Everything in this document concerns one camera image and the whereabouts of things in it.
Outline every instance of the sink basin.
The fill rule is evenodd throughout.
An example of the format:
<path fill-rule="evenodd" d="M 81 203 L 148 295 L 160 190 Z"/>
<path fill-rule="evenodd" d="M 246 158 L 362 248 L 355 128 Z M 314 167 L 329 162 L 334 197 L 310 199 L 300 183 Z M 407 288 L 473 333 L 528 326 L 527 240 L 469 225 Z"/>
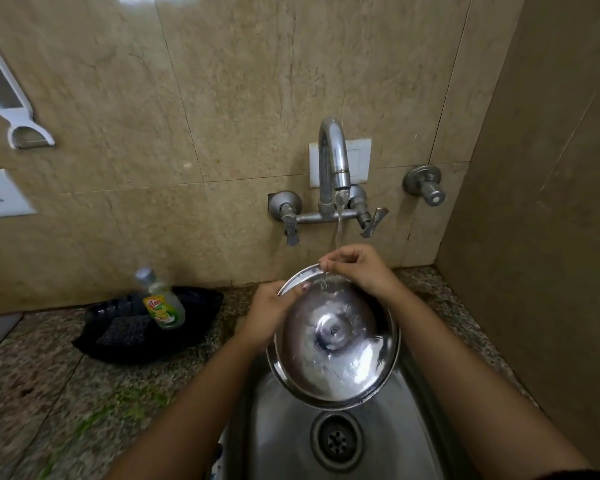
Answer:
<path fill-rule="evenodd" d="M 224 432 L 223 478 L 480 478 L 440 405 L 402 348 L 366 403 L 321 411 L 296 399 L 257 357 Z"/>

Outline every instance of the dish soap bottle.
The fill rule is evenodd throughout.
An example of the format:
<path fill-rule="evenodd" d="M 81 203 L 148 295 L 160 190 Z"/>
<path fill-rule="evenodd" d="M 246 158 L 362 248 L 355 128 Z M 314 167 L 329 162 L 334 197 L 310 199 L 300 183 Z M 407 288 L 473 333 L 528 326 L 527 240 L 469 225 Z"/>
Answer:
<path fill-rule="evenodd" d="M 144 306 L 155 322 L 165 330 L 182 326 L 185 318 L 184 306 L 171 287 L 158 279 L 150 267 L 138 269 L 136 279 L 144 286 Z"/>

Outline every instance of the white power outlet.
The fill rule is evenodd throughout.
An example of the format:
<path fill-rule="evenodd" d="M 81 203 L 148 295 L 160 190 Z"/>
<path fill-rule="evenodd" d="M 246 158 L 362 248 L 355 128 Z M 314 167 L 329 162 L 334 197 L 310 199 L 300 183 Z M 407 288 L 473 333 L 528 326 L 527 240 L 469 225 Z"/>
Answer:
<path fill-rule="evenodd" d="M 0 169 L 0 217 L 35 214 L 36 210 L 3 168 Z"/>
<path fill-rule="evenodd" d="M 369 163 L 371 160 L 371 139 L 348 139 L 347 160 L 352 184 L 364 184 L 369 179 Z M 309 187 L 320 187 L 320 169 L 318 144 L 309 145 Z"/>

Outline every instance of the drain strainer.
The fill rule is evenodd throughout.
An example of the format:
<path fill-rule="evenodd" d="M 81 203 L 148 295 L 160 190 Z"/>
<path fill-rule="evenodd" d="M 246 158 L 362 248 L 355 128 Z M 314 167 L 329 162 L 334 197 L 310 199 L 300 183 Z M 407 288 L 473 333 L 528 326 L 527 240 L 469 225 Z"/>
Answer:
<path fill-rule="evenodd" d="M 332 472 L 346 472 L 362 457 L 362 430 L 349 413 L 325 412 L 311 427 L 311 449 L 320 464 Z"/>

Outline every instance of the granite countertop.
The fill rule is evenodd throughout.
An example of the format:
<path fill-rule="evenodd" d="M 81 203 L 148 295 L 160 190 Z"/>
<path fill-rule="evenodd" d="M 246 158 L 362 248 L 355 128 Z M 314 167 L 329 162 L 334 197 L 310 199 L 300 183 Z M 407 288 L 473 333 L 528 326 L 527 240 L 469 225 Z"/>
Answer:
<path fill-rule="evenodd" d="M 398 269 L 414 290 L 494 369 L 528 392 L 439 273 Z M 99 479 L 232 334 L 256 285 L 223 289 L 205 339 L 169 360 L 116 366 L 83 356 L 71 340 L 83 308 L 27 313 L 0 344 L 0 480 Z"/>

